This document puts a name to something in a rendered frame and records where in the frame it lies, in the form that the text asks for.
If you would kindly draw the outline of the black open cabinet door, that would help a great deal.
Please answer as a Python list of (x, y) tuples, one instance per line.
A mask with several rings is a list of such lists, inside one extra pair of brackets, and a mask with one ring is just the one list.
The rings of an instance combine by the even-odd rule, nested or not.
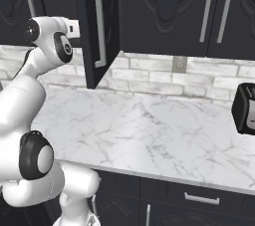
[(103, 0), (107, 64), (101, 68), (95, 67), (100, 59), (95, 0), (76, 2), (87, 88), (95, 89), (121, 49), (119, 0)]

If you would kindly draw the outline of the grey wall outlet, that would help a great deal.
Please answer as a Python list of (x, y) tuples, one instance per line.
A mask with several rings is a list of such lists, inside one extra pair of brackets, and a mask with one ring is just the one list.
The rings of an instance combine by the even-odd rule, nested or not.
[(174, 56), (172, 60), (172, 71), (174, 73), (186, 73), (187, 57), (185, 56)]

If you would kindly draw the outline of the black wall cabinet door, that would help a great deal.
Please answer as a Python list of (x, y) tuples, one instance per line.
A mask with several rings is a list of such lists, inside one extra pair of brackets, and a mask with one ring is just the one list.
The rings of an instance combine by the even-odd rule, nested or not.
[(120, 0), (122, 49), (127, 53), (203, 57), (216, 0), (211, 0), (205, 40), (199, 42), (206, 0)]
[(221, 44), (217, 44), (225, 0), (217, 0), (207, 57), (255, 61), (255, 0), (231, 0)]
[[(45, 14), (43, 0), (33, 0), (37, 16)], [(31, 18), (28, 0), (0, 0), (0, 45), (29, 46), (24, 37)]]

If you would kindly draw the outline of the black base cabinet door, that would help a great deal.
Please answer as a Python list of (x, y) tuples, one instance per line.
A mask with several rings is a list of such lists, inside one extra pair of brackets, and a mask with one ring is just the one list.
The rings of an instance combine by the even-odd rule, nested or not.
[(98, 192), (96, 204), (101, 226), (138, 226), (137, 198)]
[(139, 226), (145, 226), (147, 204), (150, 204), (149, 226), (255, 226), (255, 219), (146, 200), (140, 201)]

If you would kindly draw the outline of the black toaster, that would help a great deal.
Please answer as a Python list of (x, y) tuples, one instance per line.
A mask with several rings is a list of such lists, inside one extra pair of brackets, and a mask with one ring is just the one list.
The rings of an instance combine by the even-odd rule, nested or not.
[(242, 83), (238, 85), (231, 112), (239, 133), (255, 135), (254, 83)]

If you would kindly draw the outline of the black drawer front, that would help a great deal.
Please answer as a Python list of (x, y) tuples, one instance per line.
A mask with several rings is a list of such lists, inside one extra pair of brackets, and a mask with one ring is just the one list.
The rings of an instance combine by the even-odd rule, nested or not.
[[(186, 200), (185, 193), (214, 201), (219, 200), (219, 204)], [(140, 197), (158, 203), (255, 219), (255, 196), (243, 193), (142, 178), (140, 180)]]
[(139, 198), (139, 178), (116, 172), (98, 170), (101, 179), (99, 190), (121, 196)]

